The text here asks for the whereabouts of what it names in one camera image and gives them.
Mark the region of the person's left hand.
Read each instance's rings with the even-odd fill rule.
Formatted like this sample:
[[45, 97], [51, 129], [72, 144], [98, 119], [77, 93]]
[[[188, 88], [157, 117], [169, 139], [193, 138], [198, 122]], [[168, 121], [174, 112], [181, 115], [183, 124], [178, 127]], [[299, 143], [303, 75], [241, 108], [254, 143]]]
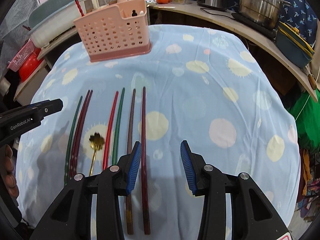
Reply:
[[16, 200], [19, 196], [19, 189], [14, 174], [15, 164], [12, 157], [13, 152], [9, 145], [1, 147], [1, 178], [11, 198]]

